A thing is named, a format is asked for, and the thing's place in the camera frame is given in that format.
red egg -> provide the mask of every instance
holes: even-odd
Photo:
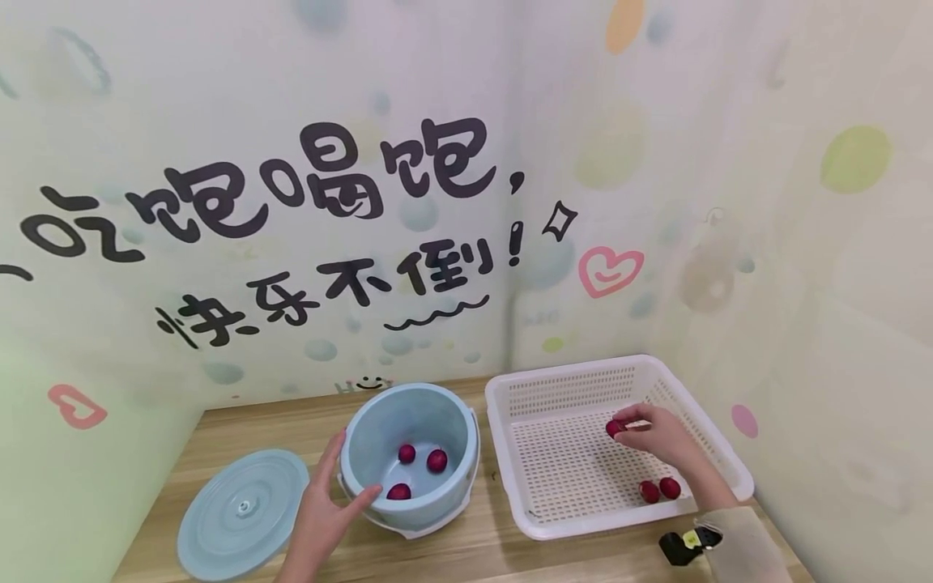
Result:
[[[444,450],[434,450],[427,455],[427,471],[439,474],[447,468],[447,454]]]
[[[658,487],[655,486],[653,482],[648,480],[638,484],[638,492],[642,495],[642,498],[645,499],[645,502],[649,504],[656,504],[661,500],[661,491],[658,490]]]
[[[410,464],[414,461],[415,450],[414,446],[405,444],[402,447],[398,448],[398,460],[402,464]]]
[[[673,478],[661,478],[659,485],[661,486],[661,493],[664,494],[665,498],[676,500],[680,497],[680,484],[677,483],[677,480]]]
[[[389,500],[409,500],[411,499],[411,488],[408,484],[396,484],[389,488],[389,493],[385,495]]]
[[[610,437],[615,438],[619,431],[625,431],[625,425],[619,423],[615,419],[610,419],[609,423],[606,423],[606,433],[608,433]]]

smiley face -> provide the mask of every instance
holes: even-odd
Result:
[[[377,391],[379,389],[387,389],[390,386],[392,386],[392,381],[384,379],[383,377],[375,377],[373,379],[363,377],[362,382],[355,383],[357,389],[363,389],[364,391]]]

pink heart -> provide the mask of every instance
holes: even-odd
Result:
[[[635,262],[632,272],[625,276],[621,281],[615,282],[613,285],[604,287],[603,289],[596,289],[595,283],[590,279],[590,274],[587,271],[587,266],[590,264],[590,260],[595,256],[603,256],[606,258],[606,268],[612,270],[622,261],[632,260]],[[645,265],[645,254],[641,251],[626,251],[616,255],[616,252],[610,249],[609,247],[594,247],[586,253],[583,254],[583,257],[580,258],[579,263],[577,264],[577,273],[580,278],[580,282],[583,284],[583,288],[586,290],[586,293],[590,294],[591,298],[601,298],[603,296],[608,296],[613,292],[617,292],[626,285],[634,281],[635,277],[638,276],[638,272],[641,271],[642,266]],[[609,282],[619,279],[621,276],[621,271],[615,271],[605,275],[600,271],[597,271],[593,277],[600,283],[607,284]]]
[[[49,401],[58,406],[64,422],[75,429],[91,429],[107,416],[107,411],[103,407],[91,401],[70,384],[56,384],[50,388]],[[85,417],[78,416],[75,402],[91,409],[91,414]]]

bucket lid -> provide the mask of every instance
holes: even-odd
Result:
[[[308,481],[307,466],[291,451],[255,451],[228,465],[181,521],[181,566],[201,581],[229,581],[261,567],[288,542]]]

white plastic basket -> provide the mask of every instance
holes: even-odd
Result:
[[[687,482],[654,456],[606,434],[612,414],[647,402],[677,415],[740,501],[755,491],[745,465],[674,374],[643,354],[500,375],[486,385],[495,456],[512,518],[535,540],[696,512]],[[647,504],[645,479],[671,476],[680,498]]]

